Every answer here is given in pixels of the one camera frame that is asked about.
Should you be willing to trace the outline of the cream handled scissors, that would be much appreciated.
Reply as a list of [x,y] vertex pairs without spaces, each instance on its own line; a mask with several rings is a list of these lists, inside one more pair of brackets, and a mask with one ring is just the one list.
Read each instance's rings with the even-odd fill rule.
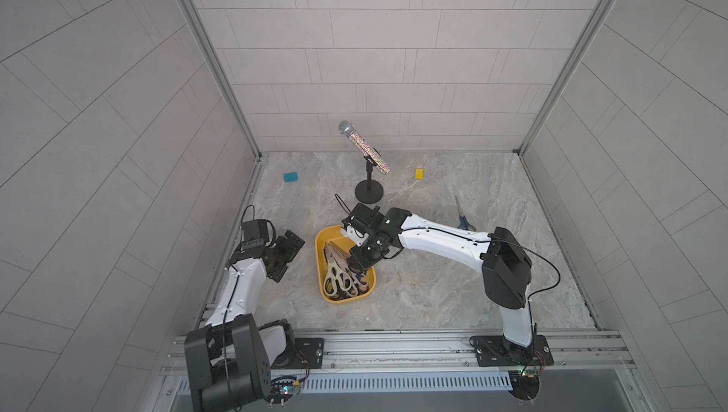
[[329,244],[324,246],[323,254],[326,259],[326,275],[323,283],[323,290],[327,289],[329,294],[337,289],[346,291],[352,285],[352,279],[337,263],[336,253]]

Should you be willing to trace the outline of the yellow storage box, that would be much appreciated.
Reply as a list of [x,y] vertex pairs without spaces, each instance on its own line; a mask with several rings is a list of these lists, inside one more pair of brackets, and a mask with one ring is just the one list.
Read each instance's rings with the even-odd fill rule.
[[345,257],[354,243],[341,234],[339,226],[324,228],[316,237],[318,284],[329,303],[343,304],[367,298],[377,285],[375,268],[366,274],[353,273]]

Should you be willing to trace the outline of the blue handled scissors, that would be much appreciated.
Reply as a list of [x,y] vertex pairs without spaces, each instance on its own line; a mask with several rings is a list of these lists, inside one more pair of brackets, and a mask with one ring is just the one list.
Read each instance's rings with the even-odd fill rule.
[[460,203],[460,200],[459,200],[458,196],[455,196],[455,202],[456,202],[456,207],[457,207],[458,217],[459,217],[459,225],[458,225],[458,228],[460,230],[466,230],[466,231],[470,231],[470,232],[475,232],[476,231],[476,228],[475,228],[475,226],[473,226],[472,224],[470,224],[470,222],[468,220],[468,217],[466,217],[466,214],[464,214],[464,211],[463,211],[463,208],[461,206],[461,203]]

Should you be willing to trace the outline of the black handled scissors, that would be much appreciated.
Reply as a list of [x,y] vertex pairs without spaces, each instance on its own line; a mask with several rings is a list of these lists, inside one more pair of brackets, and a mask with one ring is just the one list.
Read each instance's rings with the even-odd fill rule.
[[352,285],[351,285],[351,287],[350,287],[349,289],[347,289],[347,290],[345,291],[345,292],[346,292],[346,293],[347,293],[347,294],[349,295],[349,297],[348,297],[347,299],[349,299],[349,298],[356,298],[357,296],[361,296],[361,295],[364,295],[364,294],[361,294],[361,295],[355,295],[355,293],[356,293],[357,291],[358,291],[358,290],[356,290],[356,286],[354,285],[354,283],[353,283],[353,281],[352,281]]

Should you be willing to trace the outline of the large black scissors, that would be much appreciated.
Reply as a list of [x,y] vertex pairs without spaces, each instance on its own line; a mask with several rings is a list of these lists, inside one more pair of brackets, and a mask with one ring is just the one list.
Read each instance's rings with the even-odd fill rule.
[[345,300],[349,297],[349,295],[341,289],[337,289],[335,292],[333,292],[331,294],[329,294],[328,290],[325,289],[324,294],[329,300],[333,300],[333,301],[341,301],[341,300]]

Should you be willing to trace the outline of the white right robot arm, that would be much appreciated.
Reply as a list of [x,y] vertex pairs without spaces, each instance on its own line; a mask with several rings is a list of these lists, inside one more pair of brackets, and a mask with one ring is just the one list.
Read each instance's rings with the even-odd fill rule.
[[341,222],[341,233],[355,243],[348,266],[365,273],[390,258],[389,251],[418,250],[454,260],[479,273],[486,296],[500,307],[504,339],[526,349],[535,338],[528,294],[532,260],[513,234],[498,226],[494,232],[476,232],[428,221],[405,209],[382,214],[358,204]]

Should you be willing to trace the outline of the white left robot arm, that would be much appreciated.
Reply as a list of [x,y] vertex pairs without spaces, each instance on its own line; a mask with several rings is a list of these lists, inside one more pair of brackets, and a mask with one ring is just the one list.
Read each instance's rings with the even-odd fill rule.
[[288,230],[272,245],[242,241],[231,255],[219,303],[184,344],[194,411],[238,411],[258,401],[284,406],[297,394],[297,376],[271,375],[277,359],[297,357],[290,325],[283,319],[260,326],[254,312],[265,281],[280,281],[303,245]]

